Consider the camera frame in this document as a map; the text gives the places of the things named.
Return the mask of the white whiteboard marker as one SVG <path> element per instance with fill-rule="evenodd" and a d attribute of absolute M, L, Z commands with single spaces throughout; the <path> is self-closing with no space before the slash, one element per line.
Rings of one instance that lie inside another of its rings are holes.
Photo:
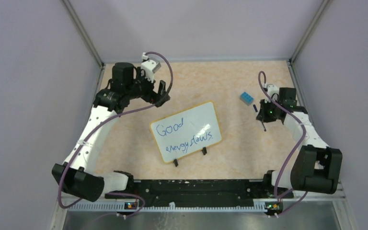
<path fill-rule="evenodd" d="M 261 125 L 262 125 L 262 128 L 263 128 L 263 131 L 264 131 L 264 132 L 266 132 L 266 131 L 267 131 L 267 129 L 266 129 L 266 127 L 265 127 L 265 125 L 264 125 L 264 123 L 263 123 L 263 122 L 261 122 Z"/>

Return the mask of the yellow framed whiteboard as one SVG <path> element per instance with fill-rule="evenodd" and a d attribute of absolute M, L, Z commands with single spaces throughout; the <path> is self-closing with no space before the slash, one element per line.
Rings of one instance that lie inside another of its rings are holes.
<path fill-rule="evenodd" d="M 149 126 L 164 163 L 173 163 L 223 139 L 212 101 L 156 120 Z"/>

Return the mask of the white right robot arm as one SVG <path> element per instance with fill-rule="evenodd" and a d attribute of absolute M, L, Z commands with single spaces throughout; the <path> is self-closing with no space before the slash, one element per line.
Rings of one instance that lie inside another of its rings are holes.
<path fill-rule="evenodd" d="M 296 89 L 264 84 L 263 91 L 266 98 L 260 100 L 256 119 L 263 123 L 281 121 L 292 134 L 296 142 L 292 152 L 297 153 L 291 170 L 282 167 L 275 179 L 263 182 L 263 194 L 275 197 L 282 187 L 334 194 L 343 159 L 341 151 L 331 148 L 316 132 L 308 111 L 297 103 Z"/>

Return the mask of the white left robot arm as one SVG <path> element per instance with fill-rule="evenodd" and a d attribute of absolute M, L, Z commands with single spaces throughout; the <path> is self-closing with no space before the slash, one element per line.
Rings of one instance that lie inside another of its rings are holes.
<path fill-rule="evenodd" d="M 160 67 L 160 62 L 151 59 L 138 67 L 127 62 L 113 66 L 112 78 L 95 96 L 80 139 L 64 162 L 52 168 L 52 175 L 59 185 L 57 201 L 62 208 L 70 207 L 62 203 L 62 193 L 91 202 L 114 191 L 123 198 L 133 195 L 135 186 L 129 182 L 126 172 L 94 175 L 95 166 L 106 137 L 118 118 L 138 111 L 125 111 L 131 100 L 140 98 L 151 108 L 160 107 L 170 99 L 170 87 L 165 81 L 161 80 L 158 91 L 154 91 L 155 73 Z"/>

